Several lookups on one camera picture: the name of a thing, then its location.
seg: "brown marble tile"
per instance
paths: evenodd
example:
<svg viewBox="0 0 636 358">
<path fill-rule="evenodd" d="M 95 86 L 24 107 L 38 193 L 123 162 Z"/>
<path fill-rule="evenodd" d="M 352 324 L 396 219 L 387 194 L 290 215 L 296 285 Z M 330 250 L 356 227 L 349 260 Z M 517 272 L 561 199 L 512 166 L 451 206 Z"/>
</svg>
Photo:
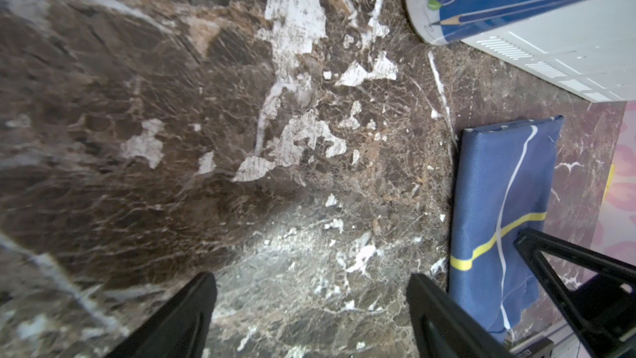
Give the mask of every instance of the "brown marble tile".
<svg viewBox="0 0 636 358">
<path fill-rule="evenodd" d="M 590 104 L 463 44 L 431 47 L 402 0 L 384 0 L 389 32 L 367 46 L 376 0 L 350 0 L 356 17 L 344 0 L 319 0 L 325 37 L 282 57 L 297 60 L 287 70 L 296 91 L 282 91 L 261 128 L 261 156 L 276 167 L 249 182 L 233 179 L 282 77 L 259 38 L 281 25 L 266 19 L 267 0 L 0 1 L 8 356 L 101 356 L 122 326 L 213 271 L 213 356 L 414 357 L 404 290 L 413 271 L 445 287 L 430 269 L 447 255 L 454 136 L 466 127 L 565 115 L 558 162 L 573 167 L 556 169 L 546 231 L 591 242 L 624 104 Z M 395 80 L 338 84 L 353 61 L 371 72 L 382 52 Z M 342 122 L 356 105 L 351 128 Z M 331 155 L 335 142 L 346 150 Z M 282 165 L 292 150 L 298 161 Z M 518 338 L 554 321 L 548 303 L 528 311 Z M 21 339 L 38 314 L 42 333 Z"/>
</svg>

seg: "pink floral wall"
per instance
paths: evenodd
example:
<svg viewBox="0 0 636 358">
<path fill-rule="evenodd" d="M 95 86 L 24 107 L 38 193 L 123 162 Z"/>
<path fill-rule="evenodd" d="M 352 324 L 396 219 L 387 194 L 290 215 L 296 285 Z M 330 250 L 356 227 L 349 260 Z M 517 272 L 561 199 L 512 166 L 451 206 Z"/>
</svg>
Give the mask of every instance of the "pink floral wall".
<svg viewBox="0 0 636 358">
<path fill-rule="evenodd" d="M 592 249 L 636 265 L 636 101 L 627 103 Z"/>
</svg>

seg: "yellow stripe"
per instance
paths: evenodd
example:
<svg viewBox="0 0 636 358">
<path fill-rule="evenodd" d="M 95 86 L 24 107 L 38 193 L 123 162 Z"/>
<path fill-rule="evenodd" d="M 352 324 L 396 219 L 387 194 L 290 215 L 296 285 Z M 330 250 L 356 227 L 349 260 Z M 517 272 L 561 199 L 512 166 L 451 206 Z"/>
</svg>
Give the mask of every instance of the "yellow stripe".
<svg viewBox="0 0 636 358">
<path fill-rule="evenodd" d="M 503 227 L 501 229 L 501 237 L 503 238 L 506 234 L 508 234 L 514 228 L 519 227 L 524 222 L 542 221 L 545 219 L 546 219 L 546 213 L 528 213 L 526 215 L 523 215 L 519 217 L 518 219 L 516 219 L 515 221 L 508 224 L 507 226 Z M 460 260 L 460 259 L 454 258 L 453 256 L 450 256 L 450 265 L 453 266 L 454 268 L 459 269 L 460 271 L 468 271 L 469 269 L 473 267 L 473 261 L 479 256 L 481 256 L 482 254 L 484 254 L 485 252 L 488 252 L 490 248 L 492 248 L 495 245 L 495 242 L 497 242 L 497 234 L 494 234 L 488 242 L 478 246 L 477 249 L 473 250 L 473 258 L 471 259 Z"/>
</svg>

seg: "white stripe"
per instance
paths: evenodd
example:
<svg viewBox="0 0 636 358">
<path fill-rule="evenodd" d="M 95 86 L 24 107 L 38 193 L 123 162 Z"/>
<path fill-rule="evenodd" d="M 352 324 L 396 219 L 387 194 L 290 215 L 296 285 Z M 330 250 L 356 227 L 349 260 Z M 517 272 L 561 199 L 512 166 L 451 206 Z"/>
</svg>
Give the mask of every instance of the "white stripe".
<svg viewBox="0 0 636 358">
<path fill-rule="evenodd" d="M 512 31 L 508 31 L 508 33 L 509 33 L 510 35 L 513 35 L 513 36 L 514 36 L 514 37 L 516 37 L 517 39 L 519 39 L 521 42 L 523 42 L 523 43 L 525 43 L 525 44 L 527 44 L 527 45 L 529 45 L 529 46 L 531 46 L 531 47 L 534 47 L 536 50 L 538 50 L 538 51 L 542 52 L 543 54 L 547 54 L 547 53 L 548 53 L 547 51 L 543 51 L 543 50 L 539 49 L 537 46 L 535 46 L 534 44 L 532 44 L 532 43 L 528 42 L 527 40 L 525 40 L 525 39 L 524 39 L 524 38 L 522 38 L 521 36 L 517 35 L 516 33 L 513 33 Z"/>
<path fill-rule="evenodd" d="M 508 191 L 510 191 L 510 187 L 513 185 L 514 178 L 516 177 L 516 174 L 519 171 L 519 168 L 521 167 L 521 163 L 523 162 L 525 153 L 528 151 L 528 142 L 534 138 L 534 136 L 537 134 L 537 131 L 539 130 L 534 125 L 531 125 L 530 128 L 532 129 L 532 132 L 530 133 L 530 136 L 525 141 L 525 143 L 523 143 L 523 150 L 521 151 L 521 157 L 519 158 L 519 162 L 517 163 L 516 168 L 514 168 L 513 175 L 510 177 L 510 181 L 508 181 L 508 187 L 505 189 L 504 202 L 501 203 L 501 210 L 499 211 L 499 217 L 497 218 L 497 229 L 495 231 L 495 234 L 497 235 L 497 250 L 499 251 L 499 260 L 501 260 L 501 269 L 503 271 L 503 274 L 501 275 L 501 315 L 504 317 L 504 327 L 506 329 L 510 329 L 510 322 L 508 321 L 508 316 L 505 314 L 505 308 L 504 308 L 505 258 L 504 258 L 504 251 L 501 246 L 501 220 L 504 215 L 504 206 L 505 206 L 505 200 L 508 197 Z"/>
<path fill-rule="evenodd" d="M 570 67 L 568 64 L 564 63 L 563 61 L 558 60 L 558 59 L 556 59 L 556 58 L 555 58 L 555 61 L 556 61 L 556 62 L 558 62 L 558 63 L 560 63 L 560 64 L 561 64 L 561 65 L 563 65 L 564 67 L 568 67 L 568 68 L 570 68 L 571 70 L 575 71 L 577 74 L 579 74 L 579 75 L 583 75 L 581 72 L 577 71 L 577 70 L 576 70 L 576 69 L 574 69 L 573 67 Z"/>
</svg>

